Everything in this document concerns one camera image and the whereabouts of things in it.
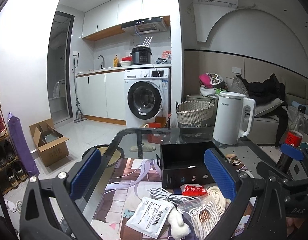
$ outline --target range hood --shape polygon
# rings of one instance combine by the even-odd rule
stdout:
[[[164,22],[163,17],[155,17],[123,23],[121,25],[121,29],[132,35],[136,35],[137,33],[146,34],[154,32],[164,32],[167,30],[167,26]]]

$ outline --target washing machine door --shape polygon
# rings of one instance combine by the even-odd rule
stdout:
[[[127,94],[127,102],[131,112],[139,119],[153,118],[160,110],[161,95],[151,83],[138,81],[133,84]]]

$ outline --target anime desk mat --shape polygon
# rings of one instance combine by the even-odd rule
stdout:
[[[252,174],[234,154],[225,156],[237,171]],[[94,214],[91,226],[103,240],[149,240],[148,237],[128,226],[126,222],[134,214],[143,197],[150,197],[149,189],[161,187],[161,170],[156,160],[120,159],[105,188]],[[246,226],[252,213],[256,197],[250,199],[246,211],[233,236],[239,235]],[[191,233],[185,240],[198,240],[192,225],[184,220]],[[174,240],[170,235],[170,226],[165,225],[161,231],[160,240]]]

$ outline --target electric kettle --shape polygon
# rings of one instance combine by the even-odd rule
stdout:
[[[247,130],[243,131],[245,109],[250,107]],[[244,94],[221,92],[218,99],[213,138],[222,144],[233,145],[238,139],[247,136],[254,121],[255,100]]]

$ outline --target doorway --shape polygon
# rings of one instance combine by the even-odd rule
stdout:
[[[69,89],[69,56],[74,16],[56,11],[49,37],[47,90],[50,114],[59,123],[73,117]]]

